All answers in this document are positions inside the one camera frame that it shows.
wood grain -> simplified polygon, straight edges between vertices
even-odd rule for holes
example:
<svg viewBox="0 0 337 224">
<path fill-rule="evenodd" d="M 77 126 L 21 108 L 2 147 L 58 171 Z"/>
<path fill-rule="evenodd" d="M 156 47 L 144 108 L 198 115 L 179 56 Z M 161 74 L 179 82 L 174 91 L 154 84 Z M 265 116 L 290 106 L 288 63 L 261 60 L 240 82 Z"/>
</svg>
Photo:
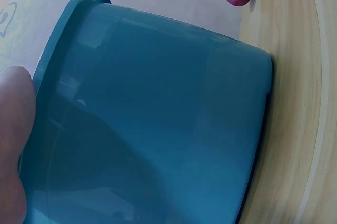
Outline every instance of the wood grain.
<svg viewBox="0 0 337 224">
<path fill-rule="evenodd" d="M 256 0 L 240 38 L 275 67 L 241 223 L 337 223 L 337 0 Z"/>
</svg>

teal plastic bucket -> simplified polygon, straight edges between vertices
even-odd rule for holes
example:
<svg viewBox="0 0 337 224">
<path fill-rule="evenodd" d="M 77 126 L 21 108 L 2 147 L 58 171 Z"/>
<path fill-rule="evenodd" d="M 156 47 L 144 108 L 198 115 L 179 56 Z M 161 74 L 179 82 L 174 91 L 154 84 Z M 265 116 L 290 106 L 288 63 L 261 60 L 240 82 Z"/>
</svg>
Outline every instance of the teal plastic bucket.
<svg viewBox="0 0 337 224">
<path fill-rule="evenodd" d="M 25 222 L 235 222 L 271 79 L 256 47 L 71 0 L 33 77 Z"/>
</svg>

finger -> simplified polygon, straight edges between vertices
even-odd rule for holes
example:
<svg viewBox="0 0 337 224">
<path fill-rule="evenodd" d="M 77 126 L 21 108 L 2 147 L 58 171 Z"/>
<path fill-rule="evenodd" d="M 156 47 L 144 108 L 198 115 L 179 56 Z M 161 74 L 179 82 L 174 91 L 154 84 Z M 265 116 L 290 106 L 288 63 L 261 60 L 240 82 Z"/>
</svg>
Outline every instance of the finger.
<svg viewBox="0 0 337 224">
<path fill-rule="evenodd" d="M 31 132 L 35 116 L 35 91 L 23 67 L 0 72 L 0 150 L 18 157 Z"/>
</svg>

